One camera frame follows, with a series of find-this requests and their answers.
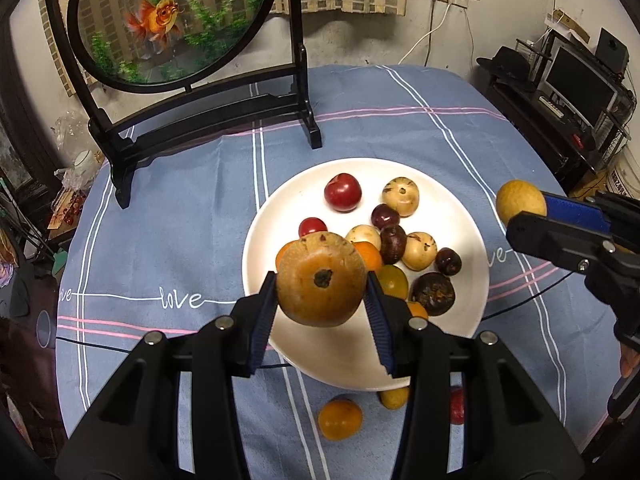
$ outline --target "blue tablecloth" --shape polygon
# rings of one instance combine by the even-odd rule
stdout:
[[[277,80],[163,114],[136,137],[221,100],[285,92]],[[242,247],[257,209],[278,186],[316,164],[386,158],[427,173],[466,206],[484,238],[488,314],[528,298],[565,271],[513,253],[495,213],[495,191],[520,178],[561,194],[520,134],[451,72],[411,66],[327,66],[310,71],[324,147],[312,151],[297,122],[261,126],[164,156],[136,171],[130,207],[113,197],[103,168],[86,201],[60,288],[58,335],[130,349],[148,330],[198,330],[243,295]],[[481,324],[521,361],[580,446],[606,413],[618,374],[614,317],[572,276],[542,297]],[[124,354],[59,340],[60,405],[71,433]],[[265,363],[279,362],[268,351]],[[403,410],[376,395],[344,392],[295,368],[235,380],[242,440],[254,479],[389,478]],[[180,389],[180,463],[191,468],[190,376]],[[346,394],[362,407],[360,433],[329,442],[315,417]],[[459,441],[453,451],[459,451]]]

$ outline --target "human hand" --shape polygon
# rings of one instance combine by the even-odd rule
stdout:
[[[620,343],[620,374],[626,379],[640,364],[640,354]]]

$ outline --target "plate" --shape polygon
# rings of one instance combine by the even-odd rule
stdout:
[[[324,186],[338,173],[350,173],[362,187],[362,200],[350,213],[333,211],[324,200]],[[432,317],[444,332],[472,337],[478,328],[489,291],[489,267],[480,231],[469,212],[442,184],[421,171],[377,158],[347,158],[320,164],[286,181],[255,216],[242,253],[242,282],[246,295],[256,294],[275,256],[298,237],[298,225],[310,216],[321,218],[329,231],[345,236],[354,226],[370,224],[371,211],[380,203],[382,189],[397,176],[412,179],[420,190],[417,211],[402,218],[407,233],[431,234],[439,248],[460,254],[462,270],[452,277],[456,303],[444,315]],[[433,270],[408,270],[409,283]],[[390,390],[406,386],[408,378],[393,379],[378,360],[369,321],[361,304],[346,323],[335,328],[303,326],[278,308],[271,345],[292,365],[323,383],[348,390]]]

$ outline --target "blue gripper pad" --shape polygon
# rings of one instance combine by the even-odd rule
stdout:
[[[578,202],[567,197],[543,193],[546,201],[546,217],[565,224],[582,227],[608,235],[609,222],[597,206]]]
[[[276,316],[278,298],[276,294],[276,277],[274,272],[268,272],[262,283],[257,297],[257,306],[260,309],[256,317],[254,328],[249,334],[249,359],[247,366],[253,374],[262,364],[264,352],[269,341],[269,334],[273,326],[273,318]]]
[[[375,277],[375,273],[369,272],[364,295],[364,306],[369,318],[369,326],[373,334],[373,341],[376,344],[380,364],[385,367],[386,373],[392,374],[396,369],[393,336],[391,327],[386,319],[382,301],[384,301],[384,295],[380,289],[380,284]]]

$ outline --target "goldfish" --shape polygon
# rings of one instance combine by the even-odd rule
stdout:
[[[151,42],[155,54],[160,54],[167,48],[169,32],[180,34],[177,18],[178,5],[174,0],[160,0],[155,7],[149,1],[142,0],[137,16],[132,12],[125,14],[129,30],[146,44]]]

